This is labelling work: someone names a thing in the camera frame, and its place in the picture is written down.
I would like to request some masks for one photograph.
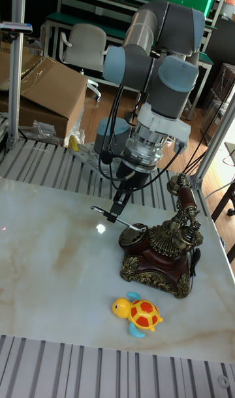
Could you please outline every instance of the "marble table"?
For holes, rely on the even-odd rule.
[[[192,292],[184,299],[120,275],[121,224],[91,210],[111,201],[0,178],[0,333],[32,339],[235,363],[234,278],[211,219]],[[149,226],[174,212],[127,205],[122,219]],[[144,339],[111,312],[136,291],[164,322]]]

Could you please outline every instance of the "cardboard box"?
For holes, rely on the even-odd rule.
[[[235,93],[235,66],[226,63],[222,64],[212,88],[222,101],[228,97],[227,103],[230,103]]]
[[[213,100],[217,101],[220,105],[222,103],[222,100],[217,95],[217,93],[213,89],[210,89],[209,92],[208,92],[207,98],[206,98],[206,100],[205,100],[205,102],[204,102],[204,104],[202,106],[201,112],[202,112],[203,116],[207,116],[208,115],[208,112],[211,109],[210,105],[211,105]]]
[[[204,139],[206,144],[209,144],[212,137],[215,135],[227,107],[228,103],[222,104],[222,100],[213,89],[210,89],[208,103],[206,107],[204,107],[204,119],[200,125],[202,134],[205,134]]]
[[[23,47],[22,54],[22,75],[23,78],[39,61],[42,57],[32,56],[26,47]],[[1,42],[0,51],[0,90],[9,89],[9,76],[10,76],[10,44]]]
[[[86,87],[86,76],[52,58],[44,58],[21,82],[20,126],[31,129],[32,139],[35,134],[35,139],[42,141],[35,127],[37,121],[54,130],[63,144],[84,106]],[[0,92],[0,111],[8,111],[5,91]]]

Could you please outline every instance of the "black cable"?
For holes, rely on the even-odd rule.
[[[117,91],[117,94],[116,94],[116,96],[115,96],[115,98],[114,98],[114,102],[113,102],[113,104],[112,104],[112,108],[111,108],[111,110],[110,110],[110,114],[109,114],[109,117],[108,117],[106,129],[105,129],[105,131],[104,131],[104,137],[103,137],[102,149],[101,149],[102,151],[103,151],[103,149],[104,149],[105,139],[106,139],[106,136],[107,136],[107,132],[108,132],[108,127],[109,127],[109,124],[110,124],[110,120],[112,120],[113,113],[114,113],[115,111],[118,111],[118,106],[119,106],[119,103],[120,103],[120,100],[121,100],[121,94],[122,94],[122,92],[123,92],[123,86],[119,86],[118,91]],[[111,181],[115,181],[115,182],[124,182],[124,181],[126,181],[125,178],[111,178],[111,177],[107,176],[107,175],[103,172],[102,167],[101,167],[101,155],[99,155],[98,166],[99,166],[99,172],[100,172],[100,174],[101,174],[103,177],[105,177],[106,179],[111,180]]]
[[[28,141],[28,138],[27,138],[26,135],[22,132],[22,130],[21,130],[20,128],[18,128],[18,129],[19,129],[20,134],[24,137],[24,139],[25,139],[26,141]]]
[[[192,169],[195,168],[195,166],[199,165],[198,163],[200,163],[200,161],[202,160],[202,158],[204,157],[206,151],[204,153],[202,153],[198,158],[196,158],[188,167],[187,169],[187,173],[190,173]]]
[[[121,101],[122,93],[123,93],[123,86],[121,86],[120,89],[119,89],[118,99],[117,99],[116,105],[115,105],[115,107],[114,107],[114,113],[113,113],[112,119],[111,119],[111,125],[110,125],[110,138],[109,138],[109,141],[108,141],[108,148],[109,148],[111,151],[112,151],[112,149],[111,149],[112,137],[113,137],[113,135],[114,135],[114,129],[115,129],[115,124],[116,124],[116,118],[117,118],[117,114],[118,114],[117,111],[118,111],[119,104],[120,104],[120,101]]]
[[[194,151],[194,153],[193,153],[193,155],[191,156],[191,158],[190,158],[188,164],[187,164],[186,167],[184,168],[183,173],[188,173],[187,169],[189,168],[189,166],[191,166],[191,161],[192,161],[192,159],[194,158],[196,152],[198,151],[200,145],[202,144],[202,141],[203,141],[203,139],[204,139],[204,137],[205,137],[205,135],[206,135],[208,129],[210,128],[210,126],[212,125],[213,121],[214,121],[215,118],[217,117],[217,115],[218,115],[220,109],[222,108],[222,106],[223,106],[223,104],[226,102],[226,100],[227,100],[227,97],[224,98],[224,100],[222,101],[222,103],[221,103],[221,105],[220,105],[218,111],[214,114],[213,118],[211,119],[211,122],[209,123],[208,127],[206,128],[204,134],[202,135],[202,138],[201,138],[201,140],[200,140],[200,142],[199,142],[199,144],[198,144],[196,150]]]

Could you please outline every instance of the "brass ornament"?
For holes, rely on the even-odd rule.
[[[149,229],[149,243],[156,252],[164,256],[174,257],[181,254],[181,250],[172,244],[172,232],[164,225]]]
[[[160,273],[148,271],[143,273],[136,273],[138,271],[139,259],[137,257],[126,257],[123,259],[123,266],[121,268],[121,277],[130,282],[143,283],[144,285],[151,286],[152,288],[171,293],[177,299],[184,298],[189,293],[189,277],[184,273],[177,283],[177,289],[173,287],[168,280]]]
[[[123,259],[123,266],[121,268],[121,277],[130,282],[132,279],[132,274],[138,270],[139,259],[137,257],[125,257]]]

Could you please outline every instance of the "office chair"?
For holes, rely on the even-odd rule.
[[[91,24],[76,24],[72,27],[69,41],[61,32],[59,41],[59,59],[64,64],[72,64],[83,69],[102,71],[106,46],[106,33]],[[87,87],[95,92],[96,100],[101,100],[98,83],[88,79]]]

